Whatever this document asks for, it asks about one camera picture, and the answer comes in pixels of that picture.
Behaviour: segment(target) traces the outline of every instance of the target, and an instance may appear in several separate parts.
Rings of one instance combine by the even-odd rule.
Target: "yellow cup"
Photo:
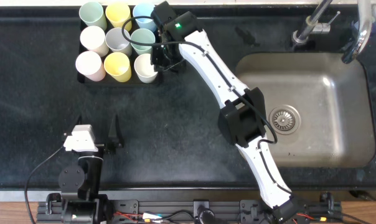
[[[115,2],[106,7],[106,18],[112,23],[113,27],[122,27],[127,19],[131,18],[130,8],[126,3]],[[131,30],[131,21],[126,24],[125,29]]]
[[[118,82],[127,82],[131,78],[130,61],[121,52],[109,54],[103,62],[105,71]]]

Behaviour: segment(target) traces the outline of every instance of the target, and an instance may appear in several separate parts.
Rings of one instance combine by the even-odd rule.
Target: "blue cup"
[[[155,5],[151,3],[138,4],[133,9],[133,16],[151,16],[154,7]],[[139,25],[139,28],[149,29],[152,32],[155,32],[157,29],[152,19],[136,19],[136,22]]]

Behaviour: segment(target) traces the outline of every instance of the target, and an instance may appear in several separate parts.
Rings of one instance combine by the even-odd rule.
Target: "white cup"
[[[141,3],[134,7],[133,9],[133,16],[151,16],[151,13],[153,11],[153,8],[155,8],[154,4],[151,3]],[[152,19],[136,19],[136,22],[139,26],[139,28],[142,29],[149,29],[152,32],[155,32],[157,29],[156,24],[153,22]]]
[[[104,79],[105,69],[101,57],[92,51],[81,53],[76,59],[76,69],[87,78],[98,82]]]
[[[94,51],[101,57],[109,52],[105,43],[105,32],[100,27],[86,27],[80,34],[80,42],[87,50]]]
[[[138,78],[143,83],[151,83],[155,80],[157,72],[154,71],[154,65],[151,65],[151,54],[142,54],[134,62]]]
[[[137,29],[131,34],[131,40],[144,43],[144,44],[153,44],[155,43],[155,35],[149,29]],[[150,54],[152,47],[142,46],[138,44],[131,44],[137,54]]]
[[[88,2],[82,5],[78,11],[78,15],[87,26],[98,26],[106,30],[105,13],[100,3]]]
[[[127,30],[125,30],[125,35],[130,39],[130,34]],[[123,37],[119,27],[113,28],[106,33],[105,42],[113,52],[121,52],[129,57],[133,52],[131,43]]]

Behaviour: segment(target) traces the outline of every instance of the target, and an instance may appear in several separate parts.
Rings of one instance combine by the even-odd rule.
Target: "black tray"
[[[113,29],[113,25],[110,23],[108,19],[106,19],[106,22],[108,23],[108,27],[106,28],[105,34],[108,33],[109,30]],[[131,30],[129,31],[130,35],[136,30],[139,29],[139,26],[135,21],[132,21],[133,26]],[[87,25],[83,22],[80,21],[80,31],[83,31],[84,28],[86,28]],[[155,35],[156,42],[159,41],[158,35]],[[80,43],[80,38],[79,38],[79,50],[78,53],[81,54],[87,49]],[[111,49],[109,49],[109,52],[106,56],[102,57],[102,63],[104,62],[105,58],[113,53]],[[134,62],[136,58],[138,57],[137,52],[133,49],[133,53],[129,57],[130,60],[130,67],[131,67],[131,78],[127,82],[118,82],[114,78],[112,78],[109,74],[105,75],[105,78],[99,82],[94,82],[87,78],[85,75],[81,74],[80,72],[77,72],[77,81],[86,85],[86,86],[97,86],[97,87],[154,87],[158,86],[162,82],[162,72],[158,72],[155,80],[152,83],[143,83],[141,80],[138,78],[137,73],[134,69]]]

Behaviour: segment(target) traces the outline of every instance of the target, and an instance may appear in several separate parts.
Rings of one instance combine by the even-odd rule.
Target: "stainless steel sink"
[[[376,152],[367,81],[341,54],[252,54],[236,74],[264,94],[279,166],[360,167]]]

